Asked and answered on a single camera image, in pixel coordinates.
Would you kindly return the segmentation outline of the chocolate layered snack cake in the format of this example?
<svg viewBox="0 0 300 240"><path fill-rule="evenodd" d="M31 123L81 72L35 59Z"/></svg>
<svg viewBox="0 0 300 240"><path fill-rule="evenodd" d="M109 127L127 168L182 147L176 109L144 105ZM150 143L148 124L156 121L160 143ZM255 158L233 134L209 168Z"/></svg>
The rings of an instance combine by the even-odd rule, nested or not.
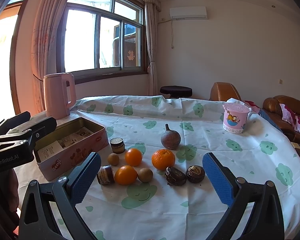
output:
<svg viewBox="0 0 300 240"><path fill-rule="evenodd" d="M110 139L110 145L113 153L121 154L125 152L125 143L122 138Z"/></svg>

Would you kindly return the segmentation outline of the small brown longan fruit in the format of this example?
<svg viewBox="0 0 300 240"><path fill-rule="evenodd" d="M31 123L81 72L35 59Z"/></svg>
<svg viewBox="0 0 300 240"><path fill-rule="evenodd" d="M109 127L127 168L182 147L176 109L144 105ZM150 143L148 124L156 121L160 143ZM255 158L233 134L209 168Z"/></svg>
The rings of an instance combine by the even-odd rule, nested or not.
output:
<svg viewBox="0 0 300 240"><path fill-rule="evenodd" d="M117 166L119 164L119 162L120 162L120 158L119 158L119 156L116 153L111 153L107 157L107 162L110 165Z"/></svg>

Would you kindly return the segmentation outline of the smooth small orange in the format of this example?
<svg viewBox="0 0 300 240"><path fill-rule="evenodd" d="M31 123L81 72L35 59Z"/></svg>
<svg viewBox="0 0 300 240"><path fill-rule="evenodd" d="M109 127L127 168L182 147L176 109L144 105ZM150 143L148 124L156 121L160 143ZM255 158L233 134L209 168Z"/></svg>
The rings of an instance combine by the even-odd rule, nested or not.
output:
<svg viewBox="0 0 300 240"><path fill-rule="evenodd" d="M125 153L125 161L130 166L139 166L142 162L142 153L137 148L130 148Z"/></svg>
<svg viewBox="0 0 300 240"><path fill-rule="evenodd" d="M130 165L120 167L115 172L115 182L119 185L131 185L138 177L137 171Z"/></svg>

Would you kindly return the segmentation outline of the dark dried round fruit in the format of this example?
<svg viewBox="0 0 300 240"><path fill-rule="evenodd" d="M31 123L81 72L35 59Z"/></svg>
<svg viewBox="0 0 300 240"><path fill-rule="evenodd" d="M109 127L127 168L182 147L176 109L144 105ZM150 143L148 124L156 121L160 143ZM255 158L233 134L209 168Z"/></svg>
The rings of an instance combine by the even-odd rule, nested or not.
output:
<svg viewBox="0 0 300 240"><path fill-rule="evenodd" d="M186 175L175 167L167 167L164 172L168 185L171 186L182 186L186 183Z"/></svg>

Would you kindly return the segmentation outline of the large textured orange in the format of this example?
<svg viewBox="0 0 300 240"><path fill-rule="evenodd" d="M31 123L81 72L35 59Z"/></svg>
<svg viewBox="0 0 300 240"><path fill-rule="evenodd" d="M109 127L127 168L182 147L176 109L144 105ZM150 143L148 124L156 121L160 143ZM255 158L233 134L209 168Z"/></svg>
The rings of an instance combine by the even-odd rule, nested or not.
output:
<svg viewBox="0 0 300 240"><path fill-rule="evenodd" d="M151 158L152 165L160 171L165 171L167 167L172 167L175 164L175 155L167 149L157 150Z"/></svg>

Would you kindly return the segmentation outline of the brown stemmed round fruit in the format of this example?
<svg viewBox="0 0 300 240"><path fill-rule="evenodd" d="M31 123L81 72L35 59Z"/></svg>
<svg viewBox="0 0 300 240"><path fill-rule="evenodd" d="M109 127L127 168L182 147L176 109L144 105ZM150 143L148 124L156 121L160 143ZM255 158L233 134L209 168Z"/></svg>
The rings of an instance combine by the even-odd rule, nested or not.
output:
<svg viewBox="0 0 300 240"><path fill-rule="evenodd" d="M165 124L165 131L161 135L161 144L168 150L176 150L181 142L180 134L169 128L168 124Z"/></svg>

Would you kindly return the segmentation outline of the pink electric kettle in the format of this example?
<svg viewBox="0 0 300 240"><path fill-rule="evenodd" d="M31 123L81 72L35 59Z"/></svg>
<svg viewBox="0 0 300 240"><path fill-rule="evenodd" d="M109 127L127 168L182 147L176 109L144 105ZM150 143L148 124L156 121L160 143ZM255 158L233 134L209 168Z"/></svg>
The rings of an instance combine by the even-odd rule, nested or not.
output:
<svg viewBox="0 0 300 240"><path fill-rule="evenodd" d="M56 73L44 76L44 100L47 117L56 120L70 115L76 103L75 79L71 73Z"/></svg>

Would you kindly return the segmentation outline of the pink tin box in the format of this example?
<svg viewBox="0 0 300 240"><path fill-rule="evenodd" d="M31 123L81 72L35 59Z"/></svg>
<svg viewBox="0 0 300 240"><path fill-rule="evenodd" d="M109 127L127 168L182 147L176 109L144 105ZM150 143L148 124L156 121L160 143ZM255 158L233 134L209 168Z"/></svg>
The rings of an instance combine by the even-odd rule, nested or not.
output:
<svg viewBox="0 0 300 240"><path fill-rule="evenodd" d="M57 126L52 133L38 140L34 155L43 176L51 181L108 144L104 126L80 117Z"/></svg>

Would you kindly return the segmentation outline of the pink left curtain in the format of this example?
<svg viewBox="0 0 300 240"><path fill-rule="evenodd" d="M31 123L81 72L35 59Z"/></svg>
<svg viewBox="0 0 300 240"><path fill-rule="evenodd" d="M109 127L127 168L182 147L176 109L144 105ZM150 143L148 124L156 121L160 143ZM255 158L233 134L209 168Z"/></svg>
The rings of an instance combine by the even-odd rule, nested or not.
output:
<svg viewBox="0 0 300 240"><path fill-rule="evenodd" d="M40 0L31 42L31 69L35 112L45 110L43 79L52 59L57 29L67 0Z"/></svg>

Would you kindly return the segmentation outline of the pink curtain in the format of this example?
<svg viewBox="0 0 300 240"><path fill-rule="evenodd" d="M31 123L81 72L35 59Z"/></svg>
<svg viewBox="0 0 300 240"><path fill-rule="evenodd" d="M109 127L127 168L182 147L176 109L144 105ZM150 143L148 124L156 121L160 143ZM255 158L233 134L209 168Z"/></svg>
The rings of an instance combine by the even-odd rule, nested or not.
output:
<svg viewBox="0 0 300 240"><path fill-rule="evenodd" d="M67 0L40 0L31 42L31 69L35 112L45 110L43 79L52 59L57 29Z"/></svg>
<svg viewBox="0 0 300 240"><path fill-rule="evenodd" d="M158 94L158 79L156 70L158 11L153 3L145 3L145 23L147 52L149 58L148 94Z"/></svg>

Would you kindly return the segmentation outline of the pink floral cushion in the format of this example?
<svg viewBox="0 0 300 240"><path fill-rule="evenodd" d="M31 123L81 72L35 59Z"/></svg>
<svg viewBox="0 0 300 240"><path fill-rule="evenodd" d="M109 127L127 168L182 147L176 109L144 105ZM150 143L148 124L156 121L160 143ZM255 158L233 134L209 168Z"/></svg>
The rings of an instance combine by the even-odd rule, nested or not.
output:
<svg viewBox="0 0 300 240"><path fill-rule="evenodd" d="M289 123L294 131L300 133L300 116L294 113L288 106L285 104L280 104L282 111L282 120Z"/></svg>

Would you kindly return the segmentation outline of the pink cartoon cup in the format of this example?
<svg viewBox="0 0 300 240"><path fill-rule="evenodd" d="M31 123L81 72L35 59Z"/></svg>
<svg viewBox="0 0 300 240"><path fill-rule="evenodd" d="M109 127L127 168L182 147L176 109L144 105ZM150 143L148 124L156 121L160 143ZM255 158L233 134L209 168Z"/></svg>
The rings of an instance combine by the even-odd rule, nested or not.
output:
<svg viewBox="0 0 300 240"><path fill-rule="evenodd" d="M250 109L246 105L233 102L224 103L223 108L223 128L233 134L243 133Z"/></svg>

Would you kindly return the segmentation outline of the brown leather sofa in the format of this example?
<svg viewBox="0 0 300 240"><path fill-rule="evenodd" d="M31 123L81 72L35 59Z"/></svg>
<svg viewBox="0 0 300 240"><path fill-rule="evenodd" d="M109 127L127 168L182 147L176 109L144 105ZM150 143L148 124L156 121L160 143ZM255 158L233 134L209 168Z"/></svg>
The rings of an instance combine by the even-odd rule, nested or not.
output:
<svg viewBox="0 0 300 240"><path fill-rule="evenodd" d="M265 99L263 109L291 142L300 144L300 100L278 95Z"/></svg>

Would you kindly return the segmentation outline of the white cloud-print tablecloth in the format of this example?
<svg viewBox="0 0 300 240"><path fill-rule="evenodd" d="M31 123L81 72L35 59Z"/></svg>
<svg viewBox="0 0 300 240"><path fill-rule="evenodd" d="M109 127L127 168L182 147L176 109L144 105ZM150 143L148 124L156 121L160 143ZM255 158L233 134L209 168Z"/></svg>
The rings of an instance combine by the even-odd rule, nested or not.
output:
<svg viewBox="0 0 300 240"><path fill-rule="evenodd" d="M209 179L168 185L152 155L163 149L166 128L181 142L174 167L194 174L203 156L213 153L236 177L250 183L272 181L277 189L285 238L300 230L300 157L277 128L256 113L241 134L224 130L222 102L165 99L162 96L97 96L79 99L70 119L85 118L105 127L109 139L122 138L126 149L142 153L142 168L153 172L149 183L101 185L94 181L77 211L98 239L206 239L224 215Z"/></svg>

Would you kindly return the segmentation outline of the white air conditioner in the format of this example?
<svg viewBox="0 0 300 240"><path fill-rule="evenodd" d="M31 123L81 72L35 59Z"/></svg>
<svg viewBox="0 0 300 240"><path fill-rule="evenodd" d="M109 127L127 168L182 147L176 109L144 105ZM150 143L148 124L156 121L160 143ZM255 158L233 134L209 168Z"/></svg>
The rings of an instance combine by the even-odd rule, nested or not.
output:
<svg viewBox="0 0 300 240"><path fill-rule="evenodd" d="M170 17L173 20L207 20L206 7L175 7L170 8Z"/></svg>

